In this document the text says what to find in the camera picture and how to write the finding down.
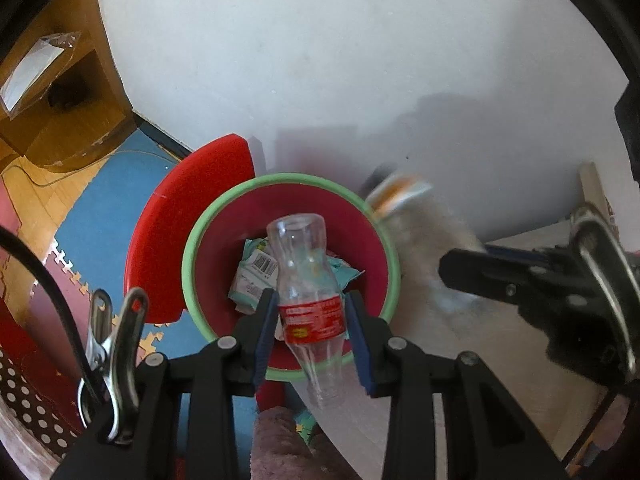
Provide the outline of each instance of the polka dot fabric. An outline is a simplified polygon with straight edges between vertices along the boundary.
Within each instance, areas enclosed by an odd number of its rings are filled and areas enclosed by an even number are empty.
[[[55,413],[19,373],[19,368],[0,346],[0,396],[27,431],[62,459],[77,435]]]

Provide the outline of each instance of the blue gripper pad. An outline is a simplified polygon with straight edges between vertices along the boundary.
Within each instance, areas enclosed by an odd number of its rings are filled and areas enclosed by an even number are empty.
[[[371,353],[367,346],[367,341],[362,331],[356,307],[353,304],[351,294],[344,298],[344,312],[347,320],[347,330],[349,330],[351,348],[353,349],[353,360],[358,371],[358,378],[361,386],[368,395],[374,391],[373,373],[371,368]]]
[[[260,303],[266,301],[266,295],[260,298]],[[267,367],[269,366],[269,357],[271,356],[271,349],[273,349],[274,334],[276,332],[276,323],[278,322],[278,293],[274,290],[269,300],[269,306],[267,314],[262,324],[262,330],[260,331],[260,337],[255,347],[255,374],[254,374],[254,387],[257,390],[258,387],[264,381],[264,377],[267,374]]]

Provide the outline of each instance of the white wall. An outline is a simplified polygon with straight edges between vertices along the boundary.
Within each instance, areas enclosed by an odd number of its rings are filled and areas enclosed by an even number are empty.
[[[357,189],[424,173],[484,239],[580,198],[594,160],[622,240],[640,200],[613,106],[626,79],[568,0],[100,0],[134,108],[190,148],[237,132],[265,171]]]

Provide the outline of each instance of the wooden floor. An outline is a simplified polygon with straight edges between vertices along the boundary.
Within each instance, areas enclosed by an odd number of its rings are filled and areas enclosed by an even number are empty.
[[[48,187],[34,186],[23,172],[9,169],[14,165],[21,166],[39,184],[50,183],[63,176],[60,173],[42,170],[24,157],[12,162],[2,174],[14,209],[22,223],[18,236],[40,259],[46,256],[56,230],[105,162],[106,160],[85,168]],[[4,300],[7,307],[15,320],[24,325],[28,316],[33,276],[15,258],[10,258],[0,272],[6,286]]]

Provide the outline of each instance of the red label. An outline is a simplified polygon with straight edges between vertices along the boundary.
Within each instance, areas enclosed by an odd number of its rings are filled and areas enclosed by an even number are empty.
[[[318,343],[345,331],[340,296],[298,305],[281,305],[280,317],[287,343]]]

